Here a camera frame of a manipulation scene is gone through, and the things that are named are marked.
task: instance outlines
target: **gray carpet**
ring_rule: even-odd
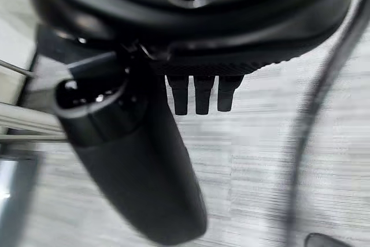
[[[283,246],[290,128],[337,37],[247,76],[231,113],[216,112],[214,93],[210,115],[195,115],[191,84],[190,114],[176,120],[205,195],[209,229],[185,246]],[[306,150],[297,246],[314,232],[355,247],[370,244],[369,45],[367,32],[328,97]],[[30,84],[26,106],[47,110],[50,88],[66,71],[50,60],[41,60],[36,71],[40,78]],[[20,246],[153,246],[101,196],[68,144],[14,148],[33,149],[43,161]]]

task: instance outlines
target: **metal rod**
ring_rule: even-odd
[[[1,102],[0,126],[45,134],[63,134],[58,120],[53,115]]]
[[[17,73],[20,73],[22,75],[25,75],[25,76],[27,76],[29,78],[35,78],[36,77],[36,75],[33,72],[26,71],[25,69],[22,69],[22,68],[19,68],[17,66],[14,66],[14,65],[12,65],[10,63],[7,63],[7,62],[5,62],[5,61],[3,61],[1,59],[0,59],[0,66],[2,66],[4,68],[7,68],[7,69],[9,69],[9,70],[11,70],[13,72],[17,72]]]
[[[0,135],[0,144],[17,142],[67,142],[65,135]]]

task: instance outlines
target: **black cord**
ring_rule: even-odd
[[[351,56],[356,44],[360,41],[370,21],[370,0],[360,0],[352,21],[346,27],[334,52],[329,56],[321,76],[314,82],[308,92],[307,106],[300,111],[293,128],[293,136],[297,138],[294,149],[294,167],[291,173],[290,203],[286,219],[286,246],[293,247],[293,229],[295,226],[297,193],[299,186],[299,169],[302,158],[312,132],[316,117],[337,80],[343,66]]]

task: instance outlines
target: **black plastic tab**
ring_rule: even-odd
[[[39,54],[66,64],[74,79],[118,76],[127,69],[122,57],[118,59],[114,44],[107,47],[106,43],[61,38],[44,25],[38,27],[37,41]]]
[[[214,85],[214,76],[195,76],[195,106],[198,115],[207,115],[209,98]]]
[[[217,110],[229,112],[232,108],[232,100],[235,90],[242,84],[244,76],[220,76],[219,96]]]
[[[173,100],[175,102],[175,114],[186,115],[188,103],[188,76],[167,76],[168,83],[172,88]]]

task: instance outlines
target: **black cylindrical handle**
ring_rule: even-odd
[[[77,107],[63,104],[67,92],[59,88],[55,113],[91,177],[133,226],[160,244],[187,242],[207,226],[187,149],[160,89],[137,91],[130,82]],[[124,119],[131,119],[128,126]],[[82,134],[84,126],[94,142]]]

